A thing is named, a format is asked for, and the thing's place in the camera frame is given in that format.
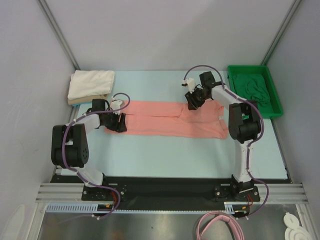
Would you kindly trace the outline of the pink t shirt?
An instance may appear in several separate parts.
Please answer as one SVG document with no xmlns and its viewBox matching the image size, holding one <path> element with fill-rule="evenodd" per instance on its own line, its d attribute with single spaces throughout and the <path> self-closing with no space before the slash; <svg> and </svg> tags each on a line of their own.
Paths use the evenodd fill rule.
<svg viewBox="0 0 320 240">
<path fill-rule="evenodd" d="M 229 135 L 224 107 L 212 99 L 197 110 L 189 110 L 182 102 L 131 101 L 123 112 L 127 131 L 122 135 L 201 139 L 226 139 Z"/>
</svg>

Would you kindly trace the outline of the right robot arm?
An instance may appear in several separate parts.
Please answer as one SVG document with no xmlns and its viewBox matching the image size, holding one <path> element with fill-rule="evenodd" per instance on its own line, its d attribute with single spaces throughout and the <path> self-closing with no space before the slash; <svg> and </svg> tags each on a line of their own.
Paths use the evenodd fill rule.
<svg viewBox="0 0 320 240">
<path fill-rule="evenodd" d="M 182 86 L 188 88 L 185 94 L 188 109 L 197 110 L 211 99 L 228 110 L 228 132 L 235 141 L 235 170 L 227 196 L 237 201 L 245 200 L 255 187 L 250 170 L 250 153 L 264 131 L 258 105 L 233 93 L 223 80 L 216 81 L 210 71 L 200 74 L 199 78 L 200 85 L 196 85 L 192 78 L 184 77 L 182 81 Z"/>
</svg>

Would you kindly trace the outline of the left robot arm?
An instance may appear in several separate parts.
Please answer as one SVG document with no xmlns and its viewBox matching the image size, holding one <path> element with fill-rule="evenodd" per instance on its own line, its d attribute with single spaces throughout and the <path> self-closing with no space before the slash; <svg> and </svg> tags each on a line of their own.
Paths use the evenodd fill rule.
<svg viewBox="0 0 320 240">
<path fill-rule="evenodd" d="M 54 165 L 75 173 L 100 200 L 110 196 L 111 188 L 104 184 L 104 174 L 87 166 L 90 158 L 87 134 L 105 127 L 114 133 L 127 131 L 126 114 L 122 110 L 126 103 L 121 99 L 94 99 L 91 107 L 69 124 L 52 128 L 51 161 Z"/>
</svg>

